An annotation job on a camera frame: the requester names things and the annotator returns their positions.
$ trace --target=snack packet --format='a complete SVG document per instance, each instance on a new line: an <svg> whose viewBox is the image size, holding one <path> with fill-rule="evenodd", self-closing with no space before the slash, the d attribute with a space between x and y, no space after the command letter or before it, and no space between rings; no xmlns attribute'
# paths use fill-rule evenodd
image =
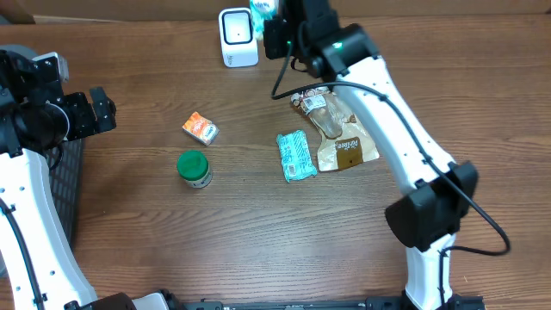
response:
<svg viewBox="0 0 551 310"><path fill-rule="evenodd" d="M375 143L350 108L326 87L294 94L292 103L321 134L320 171L348 169L379 157Z"/></svg>
<svg viewBox="0 0 551 310"><path fill-rule="evenodd" d="M183 124L183 130L189 133L192 137L199 140L205 146L210 145L219 129L211 121L194 112L189 119Z"/></svg>
<svg viewBox="0 0 551 310"><path fill-rule="evenodd" d="M286 135L277 135L277 145L282 156L283 175L290 180L300 181L316 176L318 171L310 158L306 134L302 130Z"/></svg>

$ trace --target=transparent plastic bag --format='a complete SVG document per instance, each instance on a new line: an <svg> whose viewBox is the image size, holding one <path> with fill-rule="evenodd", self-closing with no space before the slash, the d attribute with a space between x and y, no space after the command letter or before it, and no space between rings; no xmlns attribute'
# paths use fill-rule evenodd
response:
<svg viewBox="0 0 551 310"><path fill-rule="evenodd" d="M346 103L327 88L294 94L292 103L321 134L320 171L348 169L379 157L375 143Z"/></svg>

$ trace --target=white label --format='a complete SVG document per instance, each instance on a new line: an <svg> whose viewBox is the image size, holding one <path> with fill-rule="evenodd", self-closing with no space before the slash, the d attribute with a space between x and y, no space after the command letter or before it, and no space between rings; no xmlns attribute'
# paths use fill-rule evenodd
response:
<svg viewBox="0 0 551 310"><path fill-rule="evenodd" d="M316 95L304 98L302 102L304 103L302 105L302 109L304 110L304 113L306 113L306 115L309 115L310 112L312 112L315 108L323 108L327 105L323 95Z"/></svg>
<svg viewBox="0 0 551 310"><path fill-rule="evenodd" d="M289 170L290 177L296 177L296 170L294 169L294 164L290 164L287 169Z"/></svg>

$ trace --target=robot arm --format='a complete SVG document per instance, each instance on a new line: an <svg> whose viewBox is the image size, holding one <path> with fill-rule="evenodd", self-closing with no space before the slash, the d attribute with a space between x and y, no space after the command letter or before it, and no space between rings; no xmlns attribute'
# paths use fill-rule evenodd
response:
<svg viewBox="0 0 551 310"><path fill-rule="evenodd" d="M15 308L63 309L96 292L78 268L53 206L44 151L115 128L101 88L64 95L65 60L0 51L0 251Z"/></svg>
<svg viewBox="0 0 551 310"><path fill-rule="evenodd" d="M449 256L443 258L441 268L440 252L453 245L469 205L443 186L436 169L472 197L478 180L475 168L470 163L458 166L427 134L394 86L374 42L358 25L340 28L337 12L327 1L285 1L282 15L264 26L267 57L288 60L293 55L313 78L334 86L387 159L404 195L387 209L386 217L406 246L407 303L418 309L439 308L441 290L445 301L452 296ZM292 92L275 96L273 91L272 98Z"/></svg>

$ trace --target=blue wrapper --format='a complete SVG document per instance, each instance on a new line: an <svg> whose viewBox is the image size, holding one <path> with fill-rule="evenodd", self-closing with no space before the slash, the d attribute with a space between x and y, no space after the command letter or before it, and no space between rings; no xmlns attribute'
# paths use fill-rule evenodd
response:
<svg viewBox="0 0 551 310"><path fill-rule="evenodd" d="M252 28L255 39L264 39L264 21L277 14L279 0L250 0Z"/></svg>
<svg viewBox="0 0 551 310"><path fill-rule="evenodd" d="M286 135L277 135L277 145L282 156L283 175L289 183L316 176L318 170L312 164L306 134L302 130Z"/></svg>

